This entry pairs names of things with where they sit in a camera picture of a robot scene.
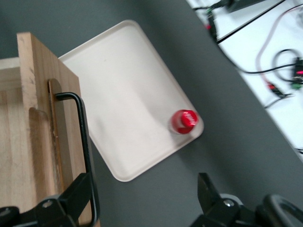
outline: white tray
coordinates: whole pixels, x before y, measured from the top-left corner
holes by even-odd
[[[60,57],[80,79],[89,134],[113,176],[130,181],[203,131],[169,131],[195,110],[139,25],[126,20]]]

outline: black metal handle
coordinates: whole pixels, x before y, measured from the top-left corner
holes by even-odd
[[[295,227],[287,214],[303,223],[303,211],[280,195],[268,195],[263,201],[269,220],[275,227]]]
[[[80,125],[80,133],[81,133],[81,140],[82,140],[82,148],[83,148],[83,155],[84,155],[84,162],[85,162],[85,169],[87,173],[90,173],[91,176],[91,188],[92,188],[92,196],[90,199],[90,206],[92,211],[92,220],[89,226],[94,226],[94,224],[98,221],[100,215],[100,207],[99,207],[99,200],[98,200],[98,191],[95,181],[95,168],[94,162],[92,157],[91,151],[91,144],[89,138],[89,130],[88,124],[86,119],[86,112],[85,112],[85,105],[83,100],[80,96],[73,92],[62,92],[55,94],[56,99],[62,100],[69,100],[73,99],[76,102],[77,110],[78,110],[78,118],[79,118],[79,125]]]

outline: screw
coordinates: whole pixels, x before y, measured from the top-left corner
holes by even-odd
[[[50,207],[52,204],[53,204],[53,202],[52,202],[51,200],[48,200],[47,202],[45,202],[45,203],[42,204],[42,207],[48,208],[48,207]]]
[[[233,207],[235,205],[234,202],[231,200],[224,200],[223,202],[228,207]]]
[[[8,207],[6,207],[6,209],[0,213],[0,217],[8,215],[9,213],[10,213],[10,209]]]

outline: wood grain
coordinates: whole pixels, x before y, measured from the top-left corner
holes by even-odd
[[[28,210],[36,202],[21,88],[0,91],[0,207]]]
[[[79,80],[57,57],[51,53],[40,41],[30,33],[21,33],[17,35],[18,52],[20,58],[20,73],[23,92],[23,105],[25,110],[25,128],[26,131],[40,131],[39,133],[29,133],[27,135],[27,146],[30,151],[31,163],[40,162],[40,167],[31,174],[35,187],[41,182],[45,187],[34,196],[34,204],[49,195],[49,190],[57,194],[62,192],[62,187],[58,182],[62,180],[62,173],[58,171],[56,157],[47,157],[46,154],[38,154],[37,148],[49,148],[49,153],[55,154],[54,140],[51,135],[51,110],[49,105],[48,86],[49,79],[57,79],[62,86],[62,91],[71,91],[80,95]],[[75,179],[80,173],[85,172],[83,151],[81,149],[80,131],[78,126],[78,117],[76,105],[72,101],[64,102],[64,112],[66,119],[66,130],[68,133],[68,147],[70,148],[70,162],[72,176]],[[51,166],[49,172],[39,174],[43,171],[43,166]],[[80,223],[90,220],[90,208],[84,211]]]
[[[0,91],[20,88],[20,62],[19,58],[0,60]]]

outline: red bottle cap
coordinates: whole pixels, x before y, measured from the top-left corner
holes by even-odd
[[[192,131],[198,123],[197,113],[192,110],[178,110],[171,118],[172,129],[180,134],[187,134]]]
[[[192,110],[186,110],[181,116],[181,122],[185,127],[192,128],[198,122],[198,116]]]

